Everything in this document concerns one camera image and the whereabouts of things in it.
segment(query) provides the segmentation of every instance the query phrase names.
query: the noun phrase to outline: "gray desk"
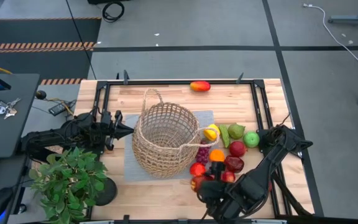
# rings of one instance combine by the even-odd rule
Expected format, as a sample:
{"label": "gray desk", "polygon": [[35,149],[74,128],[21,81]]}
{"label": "gray desk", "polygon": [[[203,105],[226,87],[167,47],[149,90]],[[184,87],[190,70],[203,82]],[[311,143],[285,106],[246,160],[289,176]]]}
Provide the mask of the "gray desk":
{"label": "gray desk", "polygon": [[20,98],[15,105],[17,114],[8,119],[0,115],[0,158],[14,155],[22,135],[25,121],[29,115],[35,92],[37,91],[38,74],[0,75],[0,79],[10,84],[10,90],[0,91],[0,100],[6,103]]}
{"label": "gray desk", "polygon": [[[39,84],[40,76],[38,74],[15,74],[0,75],[0,78],[12,86],[11,90],[0,91],[0,100],[12,101],[21,98],[15,105],[17,114],[6,120],[0,115],[0,189],[19,184],[25,174],[25,165],[27,159],[25,155],[15,155],[16,148],[21,138],[21,134],[29,115],[35,91]],[[0,223],[6,223],[12,208],[18,198],[17,192],[20,186],[14,188],[14,196],[9,202],[6,213],[0,218]]]}

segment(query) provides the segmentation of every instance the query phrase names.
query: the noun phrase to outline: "green apple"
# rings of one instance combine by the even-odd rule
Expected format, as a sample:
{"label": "green apple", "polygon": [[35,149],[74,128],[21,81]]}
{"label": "green apple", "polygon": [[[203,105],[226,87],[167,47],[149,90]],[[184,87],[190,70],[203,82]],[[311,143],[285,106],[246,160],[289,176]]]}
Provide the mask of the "green apple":
{"label": "green apple", "polygon": [[244,135],[243,142],[247,147],[257,147],[259,144],[259,135],[253,131]]}

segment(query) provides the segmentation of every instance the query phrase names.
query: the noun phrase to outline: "desk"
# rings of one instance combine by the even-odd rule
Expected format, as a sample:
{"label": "desk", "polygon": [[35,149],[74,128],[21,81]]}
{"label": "desk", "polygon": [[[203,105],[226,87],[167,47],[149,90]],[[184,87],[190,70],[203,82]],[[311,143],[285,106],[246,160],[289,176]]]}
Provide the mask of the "desk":
{"label": "desk", "polygon": [[[97,81],[82,81],[75,113],[87,113],[93,107]],[[265,79],[265,89],[270,105],[274,125],[281,123],[288,115],[285,96],[279,79]],[[256,130],[254,104],[250,86],[212,85],[208,93],[195,93],[188,85],[114,85],[109,92],[108,111],[112,114],[121,110],[125,121],[128,114],[140,114],[142,96],[147,88],[156,88],[164,102],[179,103],[191,111],[213,110],[216,124],[238,123],[246,126],[247,131]],[[99,99],[102,105],[103,95]],[[260,107],[262,98],[257,92]],[[158,103],[156,96],[151,96],[147,106]],[[265,116],[264,127],[267,127]],[[257,149],[250,149],[244,156],[243,172],[253,169],[263,156]],[[155,180],[143,182],[126,182],[124,180],[124,139],[115,142],[113,151],[105,151],[101,157],[108,168],[107,175],[117,184],[118,195],[107,206],[94,207],[92,220],[122,220],[130,215],[134,220],[159,219],[200,219],[206,208],[190,189],[190,180]],[[309,212],[313,213],[308,184],[299,158],[291,154],[282,162],[288,188]],[[278,191],[280,211],[283,213],[283,200]],[[273,218],[271,200],[251,218]]]}
{"label": "desk", "polygon": [[[0,115],[0,150],[6,149],[2,156],[6,159],[0,159],[0,189],[10,187],[22,181],[24,167],[27,159],[24,155],[12,156],[16,152],[25,122],[37,90],[39,78],[38,74],[15,74],[0,75],[0,78],[12,86],[11,90],[0,91],[0,100],[10,101],[16,98],[21,100],[15,105],[17,114],[4,120]],[[16,201],[20,202],[17,192],[20,186],[14,188],[14,195],[9,202],[6,213],[0,218],[0,223],[6,223],[9,215],[12,213]]]}

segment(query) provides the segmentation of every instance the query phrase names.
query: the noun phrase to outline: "green leaves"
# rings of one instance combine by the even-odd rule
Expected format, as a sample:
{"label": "green leaves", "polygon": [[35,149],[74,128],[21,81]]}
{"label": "green leaves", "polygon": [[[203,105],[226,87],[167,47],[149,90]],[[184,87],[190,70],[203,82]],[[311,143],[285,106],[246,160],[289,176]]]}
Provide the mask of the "green leaves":
{"label": "green leaves", "polygon": [[29,171],[29,177],[33,180],[38,179],[38,177],[39,177],[38,172],[35,169],[31,169]]}
{"label": "green leaves", "polygon": [[71,224],[84,220],[85,207],[94,206],[98,192],[104,190],[107,168],[95,161],[96,154],[83,149],[51,154],[49,164],[30,170],[32,189],[40,192],[40,200],[49,223]]}
{"label": "green leaves", "polygon": [[47,156],[47,161],[51,165],[54,164],[56,162],[56,154],[50,154],[49,156]]}
{"label": "green leaves", "polygon": [[65,202],[64,200],[61,200],[56,206],[56,212],[61,213],[64,209],[65,209]]}
{"label": "green leaves", "polygon": [[106,179],[107,178],[104,173],[97,173],[96,176],[99,177],[100,179]]}
{"label": "green leaves", "polygon": [[60,216],[60,223],[61,224],[70,224],[70,212],[68,212],[68,208],[66,207],[61,216]]}
{"label": "green leaves", "polygon": [[94,180],[94,188],[97,191],[101,191],[104,189],[104,184],[100,180]]}
{"label": "green leaves", "polygon": [[73,173],[73,170],[72,170],[72,169],[69,169],[69,168],[62,170],[62,174],[63,174],[65,177],[72,177],[72,176],[71,176],[72,173]]}
{"label": "green leaves", "polygon": [[86,165],[86,162],[83,159],[78,159],[78,168],[83,169]]}
{"label": "green leaves", "polygon": [[85,201],[85,204],[86,204],[87,206],[94,206],[94,205],[96,205],[96,202],[95,202],[94,200],[90,199],[90,198],[86,198],[84,201]]}

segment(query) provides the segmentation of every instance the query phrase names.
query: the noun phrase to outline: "woven basket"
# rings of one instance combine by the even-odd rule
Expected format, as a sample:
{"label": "woven basket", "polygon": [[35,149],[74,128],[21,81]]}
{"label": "woven basket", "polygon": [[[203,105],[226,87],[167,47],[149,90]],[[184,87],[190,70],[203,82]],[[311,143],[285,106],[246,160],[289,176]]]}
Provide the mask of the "woven basket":
{"label": "woven basket", "polygon": [[[146,109],[148,91],[156,92],[160,102]],[[183,171],[196,157],[200,144],[200,131],[196,116],[188,109],[164,103],[157,90],[148,89],[143,96],[142,113],[132,135],[132,148],[137,162],[150,175],[157,178],[172,177]]]}

